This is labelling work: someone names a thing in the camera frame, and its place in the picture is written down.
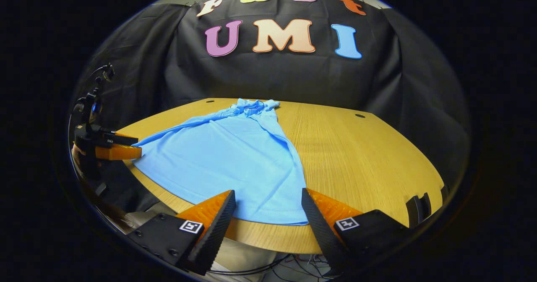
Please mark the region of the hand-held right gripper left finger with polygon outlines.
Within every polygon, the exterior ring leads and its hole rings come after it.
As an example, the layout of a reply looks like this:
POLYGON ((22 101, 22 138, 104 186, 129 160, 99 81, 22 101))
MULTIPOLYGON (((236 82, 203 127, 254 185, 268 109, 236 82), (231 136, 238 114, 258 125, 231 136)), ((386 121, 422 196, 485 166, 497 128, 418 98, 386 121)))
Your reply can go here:
POLYGON ((127 236, 168 265, 203 276, 216 259, 235 209, 235 191, 228 190, 177 215, 159 213, 127 236))

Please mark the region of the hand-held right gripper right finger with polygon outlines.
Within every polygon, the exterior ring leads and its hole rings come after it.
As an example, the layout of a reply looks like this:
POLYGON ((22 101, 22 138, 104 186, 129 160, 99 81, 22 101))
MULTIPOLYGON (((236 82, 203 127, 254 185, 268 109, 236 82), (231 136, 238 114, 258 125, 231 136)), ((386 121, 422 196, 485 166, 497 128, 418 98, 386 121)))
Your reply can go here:
POLYGON ((413 233, 383 211, 362 212, 309 188, 302 189, 301 205, 334 275, 375 265, 413 233))

